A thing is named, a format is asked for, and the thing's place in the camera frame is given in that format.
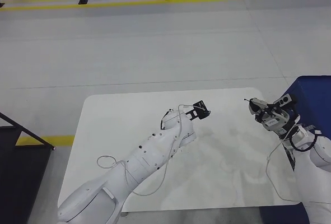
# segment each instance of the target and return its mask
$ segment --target floor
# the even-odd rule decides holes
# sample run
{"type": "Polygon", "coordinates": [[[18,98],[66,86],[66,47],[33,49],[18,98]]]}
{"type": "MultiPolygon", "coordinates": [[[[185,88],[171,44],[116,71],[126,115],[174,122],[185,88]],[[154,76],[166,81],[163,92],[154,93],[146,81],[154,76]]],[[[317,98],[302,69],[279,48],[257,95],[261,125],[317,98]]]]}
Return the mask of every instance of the floor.
{"type": "MultiPolygon", "coordinates": [[[[331,0],[0,12],[0,111],[41,136],[75,134],[93,94],[255,87],[273,101],[310,74],[331,74],[331,0]]],[[[70,150],[52,154],[30,224],[56,223],[70,150]]],[[[261,219],[238,208],[131,213],[119,223],[261,219]]]]}

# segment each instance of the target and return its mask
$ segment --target black platform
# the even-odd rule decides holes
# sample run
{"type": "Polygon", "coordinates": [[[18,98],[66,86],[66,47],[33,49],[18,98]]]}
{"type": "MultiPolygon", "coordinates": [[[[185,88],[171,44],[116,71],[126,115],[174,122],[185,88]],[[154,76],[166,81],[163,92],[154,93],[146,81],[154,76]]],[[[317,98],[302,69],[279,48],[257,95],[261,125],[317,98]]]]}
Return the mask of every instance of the black platform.
{"type": "Polygon", "coordinates": [[[0,113],[12,126],[0,127],[0,223],[26,224],[54,147],[0,113]],[[40,140],[16,146],[22,132],[40,140]]]}

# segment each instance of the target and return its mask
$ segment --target end effector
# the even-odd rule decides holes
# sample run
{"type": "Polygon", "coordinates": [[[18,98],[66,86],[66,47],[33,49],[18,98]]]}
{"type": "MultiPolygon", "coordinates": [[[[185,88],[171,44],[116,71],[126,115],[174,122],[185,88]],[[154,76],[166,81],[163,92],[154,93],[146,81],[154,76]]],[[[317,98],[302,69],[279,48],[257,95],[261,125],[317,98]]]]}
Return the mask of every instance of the end effector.
{"type": "Polygon", "coordinates": [[[292,128],[298,113],[295,109],[295,97],[290,94],[282,96],[273,104],[252,98],[249,100],[249,110],[255,115],[255,120],[268,130],[275,132],[280,139],[284,139],[292,128]]]}

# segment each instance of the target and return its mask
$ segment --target black cable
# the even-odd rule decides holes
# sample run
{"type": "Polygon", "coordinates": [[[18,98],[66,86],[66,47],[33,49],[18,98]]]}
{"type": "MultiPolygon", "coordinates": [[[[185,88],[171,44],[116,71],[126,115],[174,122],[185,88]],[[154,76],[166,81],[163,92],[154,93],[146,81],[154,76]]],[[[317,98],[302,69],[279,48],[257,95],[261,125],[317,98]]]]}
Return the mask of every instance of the black cable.
{"type": "MultiPolygon", "coordinates": [[[[168,114],[170,111],[171,111],[171,109],[169,109],[169,110],[166,112],[166,114],[163,116],[163,118],[164,118],[165,116],[167,116],[167,114],[168,114]]],[[[164,130],[164,129],[163,129],[163,118],[161,119],[161,122],[160,122],[160,130],[164,130]]]]}
{"type": "Polygon", "coordinates": [[[299,152],[306,152],[306,151],[312,149],[312,148],[315,146],[315,143],[317,142],[317,137],[318,137],[318,136],[319,136],[319,134],[315,134],[315,138],[313,139],[311,145],[310,145],[308,148],[305,148],[304,150],[301,150],[301,149],[299,149],[299,148],[296,148],[295,144],[294,144],[293,141],[292,141],[292,137],[290,138],[290,144],[291,144],[291,146],[292,146],[292,148],[293,148],[294,150],[299,151],[299,152]]]}

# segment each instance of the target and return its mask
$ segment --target yellow floor line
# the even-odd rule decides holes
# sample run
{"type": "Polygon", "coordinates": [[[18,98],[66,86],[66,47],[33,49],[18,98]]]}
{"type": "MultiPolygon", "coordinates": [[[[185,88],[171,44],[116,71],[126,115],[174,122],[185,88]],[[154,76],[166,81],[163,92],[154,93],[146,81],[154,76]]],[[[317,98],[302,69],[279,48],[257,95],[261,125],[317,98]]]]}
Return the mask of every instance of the yellow floor line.
{"type": "MultiPolygon", "coordinates": [[[[74,141],[74,136],[43,136],[41,138],[53,146],[72,146],[74,141]]],[[[17,146],[27,146],[32,144],[41,143],[33,137],[28,136],[20,137],[16,143],[17,146]]]]}
{"type": "Polygon", "coordinates": [[[14,6],[6,5],[0,11],[17,10],[65,10],[70,8],[96,8],[96,7],[115,7],[115,6],[136,6],[144,4],[173,4],[173,3],[200,3],[200,2],[227,2],[227,0],[158,0],[158,1],[134,1],[134,2],[108,2],[108,3],[89,3],[89,4],[58,4],[47,6],[14,6]]]}

